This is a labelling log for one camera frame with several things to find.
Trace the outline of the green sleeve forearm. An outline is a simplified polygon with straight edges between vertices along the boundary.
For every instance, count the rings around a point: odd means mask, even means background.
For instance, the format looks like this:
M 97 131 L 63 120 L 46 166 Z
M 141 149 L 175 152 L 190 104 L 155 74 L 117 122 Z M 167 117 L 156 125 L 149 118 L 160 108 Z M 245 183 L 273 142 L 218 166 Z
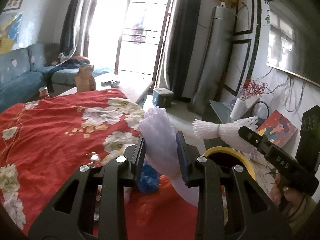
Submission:
M 317 203 L 309 196 L 305 197 L 305 200 L 298 211 L 291 217 L 287 218 L 293 235 L 295 235 L 306 223 L 309 217 L 312 215 L 315 210 Z

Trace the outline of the person's right hand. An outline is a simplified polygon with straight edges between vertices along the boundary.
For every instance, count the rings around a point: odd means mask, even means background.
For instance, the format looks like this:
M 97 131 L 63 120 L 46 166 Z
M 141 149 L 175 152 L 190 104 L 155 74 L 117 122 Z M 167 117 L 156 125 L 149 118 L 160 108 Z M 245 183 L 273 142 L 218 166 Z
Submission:
M 272 202 L 279 207 L 281 204 L 281 199 L 284 197 L 289 204 L 291 204 L 291 209 L 287 212 L 286 219 L 291 218 L 301 207 L 305 200 L 305 195 L 300 193 L 296 189 L 284 186 L 281 190 L 279 185 L 281 184 L 281 175 L 278 173 L 274 179 L 274 185 L 270 192 L 270 198 Z

